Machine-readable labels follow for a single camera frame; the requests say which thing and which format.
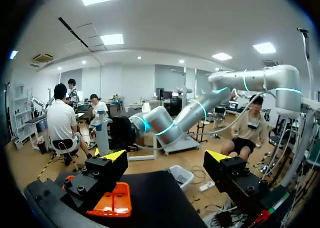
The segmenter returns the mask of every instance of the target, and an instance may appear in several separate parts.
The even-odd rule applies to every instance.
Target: beige shirt
[[[268,124],[265,118],[262,115],[258,117],[252,117],[250,115],[250,123],[257,125],[260,119],[258,129],[251,129],[248,127],[249,112],[250,111],[248,110],[241,116],[241,118],[233,125],[232,130],[239,134],[239,138],[250,140],[253,143],[257,143],[258,138],[261,140],[268,139]]]

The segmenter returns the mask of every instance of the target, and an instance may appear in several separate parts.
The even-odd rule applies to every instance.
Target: computer monitor
[[[164,91],[163,92],[163,99],[171,99],[172,98],[172,91]]]
[[[228,110],[236,112],[238,110],[238,105],[239,105],[238,102],[229,101]]]
[[[224,107],[215,107],[213,113],[220,114],[220,115],[225,115],[226,114],[226,108],[224,108]]]

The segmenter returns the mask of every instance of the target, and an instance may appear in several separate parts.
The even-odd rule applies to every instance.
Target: ceiling vent
[[[37,63],[47,63],[54,59],[54,57],[50,54],[39,54],[34,57],[32,60]]]
[[[261,62],[261,65],[263,67],[276,67],[276,66],[280,66],[283,65],[283,63],[281,61],[274,61],[274,60],[263,60]]]

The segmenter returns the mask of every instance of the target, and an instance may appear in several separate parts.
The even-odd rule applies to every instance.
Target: shelf
[[[14,101],[18,102],[18,101],[22,101],[22,100],[28,100],[29,98],[30,98],[30,96],[26,96],[26,97],[21,97],[21,98],[15,99]]]
[[[15,117],[18,117],[18,116],[21,116],[21,115],[26,114],[26,113],[28,113],[28,112],[31,112],[31,111],[32,111],[31,109],[28,109],[28,110],[25,110],[25,111],[23,111],[23,112],[17,113],[17,114],[15,114],[14,116],[15,116]]]
[[[18,127],[18,130],[20,130],[20,129],[22,129],[23,127],[26,127],[26,126],[27,126],[27,124],[23,124],[23,125],[19,126],[19,127]]]

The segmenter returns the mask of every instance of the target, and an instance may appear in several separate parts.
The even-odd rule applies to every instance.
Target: yellow black tape
[[[44,167],[44,169],[41,171],[40,175],[38,176],[37,180],[40,179],[40,177],[42,176],[42,174],[46,171],[46,169],[48,168],[48,166],[52,163],[53,159],[49,161],[48,164],[46,164],[46,166]]]

